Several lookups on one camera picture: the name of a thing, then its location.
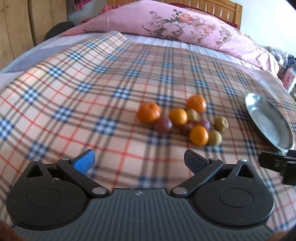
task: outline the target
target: checkered blanket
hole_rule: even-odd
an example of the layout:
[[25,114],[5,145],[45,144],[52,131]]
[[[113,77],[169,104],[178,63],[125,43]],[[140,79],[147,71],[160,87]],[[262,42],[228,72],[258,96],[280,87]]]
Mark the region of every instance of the checkered blanket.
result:
[[[192,173],[184,152],[225,163],[248,159],[274,195],[268,225],[295,224],[296,189],[282,185],[278,173],[261,168],[258,154],[273,150],[247,115],[244,97],[256,92],[271,100],[296,136],[296,106],[270,73],[247,69],[186,49],[133,43],[118,32],[83,41],[35,65],[0,94],[0,215],[9,220],[7,193],[33,158],[55,162],[88,148],[96,163],[88,176],[110,190],[172,188]],[[143,101],[154,101],[168,115],[201,94],[204,116],[223,115],[229,130],[221,146],[198,148],[180,135],[160,135],[139,123]]]

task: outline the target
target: purple grape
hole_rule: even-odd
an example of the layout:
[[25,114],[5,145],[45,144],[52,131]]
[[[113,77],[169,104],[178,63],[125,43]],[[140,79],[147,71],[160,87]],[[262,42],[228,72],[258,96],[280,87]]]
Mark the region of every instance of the purple grape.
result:
[[211,129],[211,123],[207,118],[202,118],[195,123],[196,125],[203,126],[207,131]]

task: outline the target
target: silver plate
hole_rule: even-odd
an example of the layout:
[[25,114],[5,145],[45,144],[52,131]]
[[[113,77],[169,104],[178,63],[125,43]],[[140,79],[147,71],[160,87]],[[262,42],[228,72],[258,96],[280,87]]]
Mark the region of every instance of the silver plate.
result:
[[292,130],[278,108],[256,93],[247,94],[245,103],[255,125],[273,146],[282,152],[294,149]]

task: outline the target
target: black bag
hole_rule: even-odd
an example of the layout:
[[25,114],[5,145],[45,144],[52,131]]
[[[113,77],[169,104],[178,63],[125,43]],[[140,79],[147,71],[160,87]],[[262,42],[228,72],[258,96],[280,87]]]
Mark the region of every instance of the black bag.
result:
[[52,27],[51,30],[47,32],[47,34],[44,37],[44,41],[48,40],[54,36],[57,36],[61,34],[62,32],[65,32],[66,30],[73,28],[74,23],[73,22],[62,22],[58,23],[56,26]]

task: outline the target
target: pink floral bedding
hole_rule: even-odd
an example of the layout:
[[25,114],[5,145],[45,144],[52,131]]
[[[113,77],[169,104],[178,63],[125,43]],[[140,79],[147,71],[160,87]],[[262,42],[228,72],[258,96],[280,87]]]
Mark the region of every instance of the pink floral bedding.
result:
[[240,30],[207,13],[157,1],[124,5],[62,35],[111,30],[197,44],[244,60],[274,76],[279,69],[275,58]]

